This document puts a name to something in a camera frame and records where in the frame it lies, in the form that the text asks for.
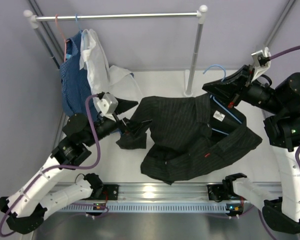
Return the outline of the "light blue wire hanger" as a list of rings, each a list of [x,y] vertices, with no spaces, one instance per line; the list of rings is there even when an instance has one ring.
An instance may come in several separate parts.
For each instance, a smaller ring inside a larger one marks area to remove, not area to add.
[[[205,74],[209,69],[214,68],[214,67],[218,67],[218,68],[220,68],[220,69],[223,70],[223,77],[222,77],[222,79],[221,79],[221,82],[223,82],[223,81],[225,80],[226,76],[227,76],[227,72],[226,72],[226,69],[225,69],[222,65],[220,65],[220,64],[212,64],[212,65],[208,66],[208,67],[203,71],[203,74]],[[228,110],[228,108],[226,108],[226,107],[224,106],[224,104],[220,103],[220,102],[216,99],[216,97],[215,97],[214,95],[210,94],[210,98],[211,98],[211,99],[212,99],[212,100],[213,100],[213,101],[214,101],[221,109],[223,109],[228,115],[230,115],[236,122],[238,122],[240,125],[242,124],[242,121],[241,121],[237,116],[235,116],[233,113],[231,113],[231,112]]]

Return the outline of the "black pinstriped shirt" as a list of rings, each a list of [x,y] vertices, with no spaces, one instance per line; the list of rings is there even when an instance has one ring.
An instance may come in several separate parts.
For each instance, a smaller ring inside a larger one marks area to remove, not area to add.
[[[144,97],[131,117],[137,123],[150,121],[154,142],[141,173],[167,184],[187,181],[232,165],[262,143],[236,109],[213,126],[218,110],[208,94]]]

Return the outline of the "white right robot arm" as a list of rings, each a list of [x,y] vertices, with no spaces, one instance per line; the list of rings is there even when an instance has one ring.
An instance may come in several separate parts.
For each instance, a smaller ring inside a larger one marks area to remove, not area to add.
[[[236,173],[223,180],[223,194],[242,197],[254,205],[274,231],[300,233],[300,72],[277,87],[259,82],[257,71],[245,65],[234,74],[202,87],[227,109],[246,102],[270,113],[263,124],[279,167],[282,195],[257,186]]]

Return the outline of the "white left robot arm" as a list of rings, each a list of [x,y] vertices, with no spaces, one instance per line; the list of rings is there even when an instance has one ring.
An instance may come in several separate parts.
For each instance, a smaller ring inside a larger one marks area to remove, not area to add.
[[[91,170],[101,160],[100,140],[115,130],[128,140],[145,137],[151,119],[119,119],[118,116],[137,106],[138,102],[120,99],[110,93],[93,94],[86,98],[86,114],[75,113],[63,127],[63,138],[51,151],[38,172],[16,193],[0,197],[0,236],[7,224],[11,232],[26,235],[35,231],[55,212],[79,205],[80,200],[97,200],[106,195],[105,185],[95,173],[57,192],[50,191],[59,181],[76,170]]]

